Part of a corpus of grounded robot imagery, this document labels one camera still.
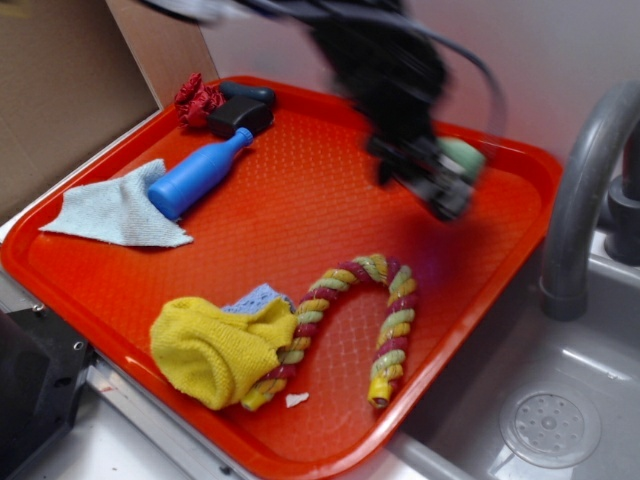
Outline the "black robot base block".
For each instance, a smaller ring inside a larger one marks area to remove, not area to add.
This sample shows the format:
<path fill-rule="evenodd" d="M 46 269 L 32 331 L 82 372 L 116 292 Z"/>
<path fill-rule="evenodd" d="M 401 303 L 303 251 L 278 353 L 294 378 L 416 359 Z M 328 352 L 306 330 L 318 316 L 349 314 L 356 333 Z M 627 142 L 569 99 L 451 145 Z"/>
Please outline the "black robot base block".
<path fill-rule="evenodd" d="M 1 477 L 16 478 L 74 426 L 92 350 L 55 312 L 1 314 Z"/>

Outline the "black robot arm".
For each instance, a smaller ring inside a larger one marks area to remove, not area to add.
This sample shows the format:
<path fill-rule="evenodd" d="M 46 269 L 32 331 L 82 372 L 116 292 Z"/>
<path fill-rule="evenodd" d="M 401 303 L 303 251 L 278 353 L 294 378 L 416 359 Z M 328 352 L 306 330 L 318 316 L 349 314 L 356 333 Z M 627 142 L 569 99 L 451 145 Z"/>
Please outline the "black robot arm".
<path fill-rule="evenodd" d="M 468 165 L 445 153 L 431 109 L 446 67 L 398 1 L 246 1 L 267 18 L 294 19 L 331 67 L 342 95 L 372 128 L 378 182 L 395 180 L 442 220 L 459 218 L 473 192 Z"/>

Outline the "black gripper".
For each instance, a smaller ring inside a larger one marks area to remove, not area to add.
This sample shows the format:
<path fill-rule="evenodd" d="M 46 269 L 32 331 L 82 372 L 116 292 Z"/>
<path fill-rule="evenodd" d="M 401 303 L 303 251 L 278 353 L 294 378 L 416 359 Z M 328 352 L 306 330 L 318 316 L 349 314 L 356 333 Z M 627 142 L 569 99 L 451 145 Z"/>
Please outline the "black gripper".
<path fill-rule="evenodd" d="M 366 150 L 378 160 L 377 184 L 405 181 L 406 158 L 412 158 L 407 189 L 441 221 L 463 215 L 474 186 L 462 180 L 459 165 L 441 150 L 436 153 L 431 109 L 440 88 L 356 87 L 349 98 L 371 125 Z"/>

